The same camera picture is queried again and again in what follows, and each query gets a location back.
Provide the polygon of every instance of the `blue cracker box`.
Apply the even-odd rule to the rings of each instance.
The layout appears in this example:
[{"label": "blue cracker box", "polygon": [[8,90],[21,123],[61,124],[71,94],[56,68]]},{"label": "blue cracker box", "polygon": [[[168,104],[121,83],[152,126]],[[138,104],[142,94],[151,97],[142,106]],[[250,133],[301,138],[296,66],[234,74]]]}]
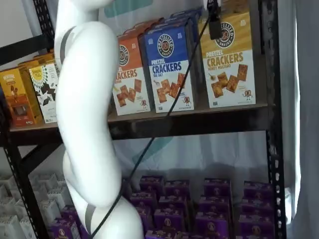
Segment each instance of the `blue cracker box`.
[{"label": "blue cracker box", "polygon": [[[156,112],[168,112],[177,97],[188,68],[193,38],[188,20],[150,30],[145,35]],[[195,65],[173,111],[193,110],[197,101]]]},{"label": "blue cracker box", "polygon": [[177,239],[175,230],[149,230],[145,239]]},{"label": "blue cracker box", "polygon": [[243,213],[253,213],[268,217],[274,216],[274,208],[272,206],[272,203],[267,201],[243,198],[240,208],[241,212]]},{"label": "blue cracker box", "polygon": [[50,229],[56,239],[80,239],[74,220],[55,220]]},{"label": "blue cracker box", "polygon": [[144,229],[144,234],[148,231],[154,228],[153,219],[151,215],[151,209],[150,207],[135,207],[138,211],[142,224]]},{"label": "blue cracker box", "polygon": [[273,217],[241,214],[238,224],[242,235],[273,236],[275,233]]},{"label": "blue cracker box", "polygon": [[197,212],[195,228],[198,233],[229,239],[227,216],[214,212]]},{"label": "blue cracker box", "polygon": [[273,187],[269,183],[244,182],[244,197],[259,200],[273,200]]},{"label": "blue cracker box", "polygon": [[154,212],[158,207],[158,202],[154,192],[132,193],[130,201],[135,207],[148,206],[151,208],[152,212]]},{"label": "blue cracker box", "polygon": [[185,230],[185,220],[182,209],[156,209],[154,213],[155,225],[163,230]]},{"label": "blue cracker box", "polygon": [[164,177],[163,176],[142,176],[140,180],[140,189],[142,191],[156,193],[157,198],[164,195]]}]

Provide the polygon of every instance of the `cartoon pretzel character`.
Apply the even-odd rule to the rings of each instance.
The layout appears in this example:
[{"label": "cartoon pretzel character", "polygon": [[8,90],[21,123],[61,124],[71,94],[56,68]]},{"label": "cartoon pretzel character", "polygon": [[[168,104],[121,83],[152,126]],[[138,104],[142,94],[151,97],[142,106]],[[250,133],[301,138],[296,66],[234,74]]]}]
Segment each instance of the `cartoon pretzel character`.
[{"label": "cartoon pretzel character", "polygon": [[146,109],[146,106],[147,106],[148,104],[146,104],[146,100],[142,100],[142,102],[141,102],[141,106],[143,106],[143,109]]},{"label": "cartoon pretzel character", "polygon": [[184,103],[186,104],[186,106],[189,106],[190,99],[188,96],[184,97]]}]

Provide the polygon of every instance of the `brown snack box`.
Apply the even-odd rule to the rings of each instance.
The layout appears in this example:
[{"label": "brown snack box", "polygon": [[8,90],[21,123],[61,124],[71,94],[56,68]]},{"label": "brown snack box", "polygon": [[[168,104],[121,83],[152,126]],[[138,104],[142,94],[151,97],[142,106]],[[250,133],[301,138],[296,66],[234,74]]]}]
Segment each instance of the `brown snack box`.
[{"label": "brown snack box", "polygon": [[163,81],[161,82],[161,86],[162,86],[163,89],[164,89],[164,94],[168,94],[168,93],[170,92],[170,86],[169,86],[169,81],[168,81],[168,79],[163,80]]},{"label": "brown snack box", "polygon": [[123,106],[126,106],[126,102],[125,102],[125,96],[123,93],[119,93],[116,95],[118,97],[118,101],[119,101],[119,104],[120,104],[120,107],[123,107]]},{"label": "brown snack box", "polygon": [[246,81],[248,65],[239,64],[237,78],[240,81]]},{"label": "brown snack box", "polygon": [[183,73],[178,74],[178,80],[177,80],[178,87],[181,87],[181,85],[183,84],[184,77],[185,77],[185,74]]},{"label": "brown snack box", "polygon": [[161,103],[166,102],[167,99],[166,99],[166,95],[164,93],[164,89],[158,88],[157,91],[158,91],[158,96],[159,96],[159,102],[161,102]]},{"label": "brown snack box", "polygon": [[221,88],[225,88],[228,85],[228,78],[225,72],[221,73],[220,75],[217,76],[220,84],[221,84]]},{"label": "brown snack box", "polygon": [[228,85],[227,85],[227,90],[231,91],[232,93],[235,93],[237,89],[239,79],[236,76],[230,76]]},{"label": "brown snack box", "polygon": [[43,121],[28,69],[24,66],[0,72],[0,84],[16,127]]},{"label": "brown snack box", "polygon": [[139,79],[135,79],[134,80],[134,90],[136,92],[141,92],[142,91],[142,81]]},{"label": "brown snack box", "polygon": [[136,95],[136,91],[134,89],[130,88],[128,100],[132,101],[134,103],[135,95]]},{"label": "brown snack box", "polygon": [[171,86],[170,86],[170,92],[169,92],[169,95],[172,96],[174,99],[176,98],[177,96],[177,93],[178,93],[178,85],[175,84],[174,82],[171,83]]},{"label": "brown snack box", "polygon": [[222,90],[222,85],[220,82],[216,82],[216,83],[211,84],[211,87],[213,88],[215,98],[218,98],[218,97],[224,95],[223,90]]},{"label": "brown snack box", "polygon": [[120,90],[121,90],[121,93],[123,94],[123,96],[126,99],[129,96],[128,88],[126,87],[126,85],[123,85],[122,87],[120,87]]}]

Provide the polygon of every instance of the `purple snack box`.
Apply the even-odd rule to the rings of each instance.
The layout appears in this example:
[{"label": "purple snack box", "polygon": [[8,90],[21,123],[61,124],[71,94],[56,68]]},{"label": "purple snack box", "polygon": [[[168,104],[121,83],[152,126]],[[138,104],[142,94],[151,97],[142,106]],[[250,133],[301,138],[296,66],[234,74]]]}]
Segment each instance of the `purple snack box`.
[{"label": "purple snack box", "polygon": [[157,198],[164,195],[164,177],[163,176],[142,176],[140,180],[142,191],[155,191]]},{"label": "purple snack box", "polygon": [[148,230],[151,230],[154,228],[153,219],[151,215],[151,209],[150,207],[135,207],[135,208],[141,217],[144,234],[145,234]]},{"label": "purple snack box", "polygon": [[273,200],[273,187],[268,183],[244,182],[244,197],[258,200]]},{"label": "purple snack box", "polygon": [[241,202],[241,212],[244,214],[249,213],[273,217],[274,208],[271,202],[243,198]]},{"label": "purple snack box", "polygon": [[229,197],[231,198],[231,183],[229,179],[205,178],[205,196]]},{"label": "purple snack box", "polygon": [[158,207],[158,202],[154,192],[132,193],[130,201],[135,207],[148,206],[151,208],[152,212],[154,212]]},{"label": "purple snack box", "polygon": [[227,216],[214,212],[197,212],[195,218],[196,231],[200,234],[229,239]]},{"label": "purple snack box", "polygon": [[145,239],[176,239],[176,232],[174,230],[148,230]]},{"label": "purple snack box", "polygon": [[185,230],[185,221],[183,211],[181,209],[156,209],[154,213],[155,225],[163,230]]},{"label": "purple snack box", "polygon": [[168,196],[186,196],[190,200],[189,180],[166,181],[164,189]]},{"label": "purple snack box", "polygon": [[242,235],[274,235],[274,223],[272,217],[262,217],[254,214],[241,214],[238,222]]},{"label": "purple snack box", "polygon": [[80,236],[81,236],[81,239],[89,239],[89,234],[88,232],[86,231],[86,229],[84,228],[83,225],[80,226]]},{"label": "purple snack box", "polygon": [[81,221],[79,219],[78,213],[76,212],[76,209],[75,209],[74,206],[66,205],[61,211],[61,216],[62,216],[63,219],[74,220],[78,230],[81,231],[80,226],[82,224],[81,224]]},{"label": "purple snack box", "polygon": [[50,228],[53,232],[54,238],[80,239],[79,231],[75,221],[73,220],[56,220],[51,224]]}]

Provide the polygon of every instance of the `cracker image on box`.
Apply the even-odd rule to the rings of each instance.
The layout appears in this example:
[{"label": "cracker image on box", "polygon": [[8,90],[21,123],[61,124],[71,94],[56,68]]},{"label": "cracker image on box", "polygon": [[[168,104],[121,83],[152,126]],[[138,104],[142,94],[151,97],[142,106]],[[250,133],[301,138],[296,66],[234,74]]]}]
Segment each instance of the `cracker image on box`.
[{"label": "cracker image on box", "polygon": [[144,28],[128,31],[118,37],[120,65],[113,88],[119,116],[149,112],[152,107],[152,87],[147,65]]},{"label": "cracker image on box", "polygon": [[[185,17],[158,25],[145,34],[156,112],[168,112],[183,83],[193,46],[193,28]],[[192,65],[173,111],[194,109],[196,76]]]},{"label": "cracker image on box", "polygon": [[[211,40],[206,29],[200,41],[210,108],[256,103],[249,9],[231,8],[221,15],[222,37]],[[206,20],[199,20],[199,32]]]}]

